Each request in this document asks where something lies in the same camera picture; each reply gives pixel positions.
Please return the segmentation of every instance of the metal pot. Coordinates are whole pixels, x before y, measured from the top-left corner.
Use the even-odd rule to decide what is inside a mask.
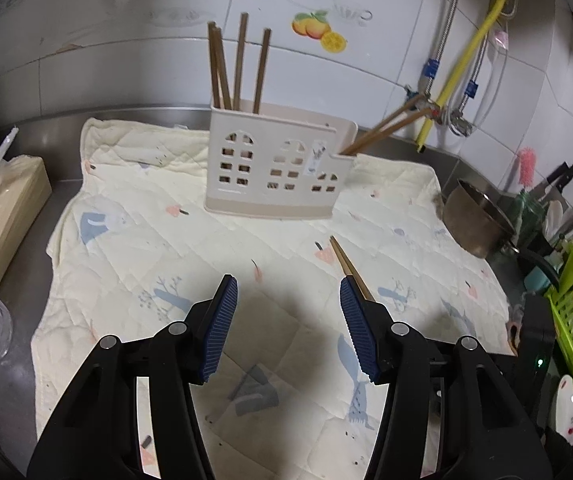
[[[446,200],[443,215],[444,224],[455,241],[478,258],[486,258],[496,251],[514,252],[538,266],[557,288],[557,271],[543,256],[518,249],[512,243],[515,229],[489,197],[464,180],[458,180],[457,184]]]

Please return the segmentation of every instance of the fruit illustration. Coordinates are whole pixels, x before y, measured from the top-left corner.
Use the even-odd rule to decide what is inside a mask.
[[[300,12],[295,14],[291,28],[300,36],[319,40],[322,48],[332,54],[338,54],[346,48],[346,39],[340,33],[331,30],[326,19],[327,10]]]
[[[346,48],[346,39],[338,32],[326,32],[319,42],[331,54],[339,54]]]

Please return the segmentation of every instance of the ribbed blue pad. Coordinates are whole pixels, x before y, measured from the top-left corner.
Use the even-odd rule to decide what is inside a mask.
[[[375,338],[368,327],[364,312],[362,312],[357,296],[347,278],[344,278],[339,286],[339,303],[342,306],[344,319],[346,319],[348,331],[353,340],[357,360],[360,362],[362,371],[368,375],[373,383],[380,376]]]
[[[208,381],[208,378],[217,370],[217,365],[220,362],[222,349],[226,336],[231,327],[233,314],[235,308],[238,306],[238,282],[232,278],[229,285],[226,287],[222,300],[217,306],[213,321],[211,323],[211,330],[204,338],[204,361],[200,368],[200,375],[202,381]]]

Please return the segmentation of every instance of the silver screw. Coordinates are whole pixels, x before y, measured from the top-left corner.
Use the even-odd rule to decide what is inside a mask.
[[[114,335],[105,335],[102,339],[100,339],[100,347],[108,350],[109,348],[113,348],[117,342],[118,340]]]
[[[409,333],[409,327],[404,323],[393,323],[391,325],[391,330],[397,335],[407,335]]]
[[[169,326],[169,333],[170,335],[180,335],[185,333],[187,329],[188,327],[184,323],[178,321]]]
[[[477,341],[473,337],[461,338],[461,345],[467,350],[474,350],[477,348]]]

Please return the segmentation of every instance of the white quilted cloth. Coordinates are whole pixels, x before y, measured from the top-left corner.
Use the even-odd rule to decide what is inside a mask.
[[[359,155],[332,219],[236,218],[202,207],[207,145],[207,132],[85,124],[84,183],[48,246],[53,283],[32,341],[38,434],[98,338],[153,336],[229,273],[240,295],[224,354],[192,389],[216,477],[361,479],[387,388],[359,370],[330,235],[391,316],[430,338],[473,334],[508,353],[506,296],[445,229],[428,166]],[[156,474],[147,391],[140,381],[140,441]]]

